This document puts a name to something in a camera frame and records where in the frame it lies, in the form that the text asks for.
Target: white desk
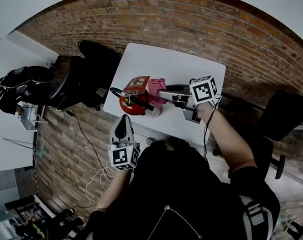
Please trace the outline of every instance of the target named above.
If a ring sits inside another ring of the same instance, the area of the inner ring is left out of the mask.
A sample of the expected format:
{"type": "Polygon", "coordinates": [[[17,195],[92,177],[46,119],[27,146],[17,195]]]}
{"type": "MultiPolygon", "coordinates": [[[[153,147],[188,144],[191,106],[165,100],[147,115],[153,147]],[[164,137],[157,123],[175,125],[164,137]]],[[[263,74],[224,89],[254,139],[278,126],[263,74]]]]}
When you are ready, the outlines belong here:
{"type": "MultiPolygon", "coordinates": [[[[113,78],[111,87],[123,89],[134,77],[150,76],[164,78],[166,85],[188,85],[191,78],[213,76],[218,94],[221,94],[226,66],[205,58],[155,46],[129,43],[113,78]]],[[[122,116],[125,112],[119,105],[119,98],[108,93],[103,110],[122,116]]],[[[162,114],[156,118],[130,115],[130,119],[142,126],[172,135],[196,144],[204,144],[204,122],[187,121],[183,110],[172,103],[162,105],[162,114]]]]}

